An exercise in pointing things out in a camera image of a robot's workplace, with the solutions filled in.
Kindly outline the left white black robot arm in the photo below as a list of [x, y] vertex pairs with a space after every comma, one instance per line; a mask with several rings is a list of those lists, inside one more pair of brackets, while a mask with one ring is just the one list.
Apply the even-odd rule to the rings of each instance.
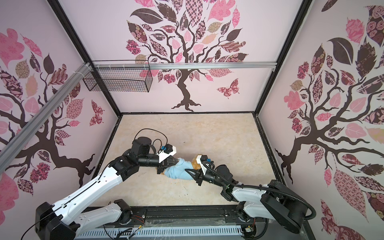
[[166, 144], [160, 152], [147, 137], [139, 137], [122, 156], [111, 161], [101, 174], [74, 193], [50, 205], [36, 209], [35, 232], [41, 240], [73, 240], [81, 234], [109, 223], [126, 225], [132, 220], [132, 208], [122, 199], [92, 211], [86, 211], [103, 194], [137, 173], [140, 167], [154, 167], [160, 174], [176, 164], [176, 147]]

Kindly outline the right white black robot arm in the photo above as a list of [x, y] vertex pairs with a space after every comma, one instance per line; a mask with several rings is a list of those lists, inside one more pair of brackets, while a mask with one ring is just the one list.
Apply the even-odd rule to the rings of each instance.
[[226, 165], [213, 170], [206, 163], [199, 170], [185, 171], [199, 186], [205, 181], [222, 187], [221, 196], [238, 203], [238, 216], [244, 222], [254, 218], [275, 220], [287, 231], [298, 234], [304, 221], [316, 215], [305, 200], [277, 180], [266, 186], [245, 185], [233, 179]]

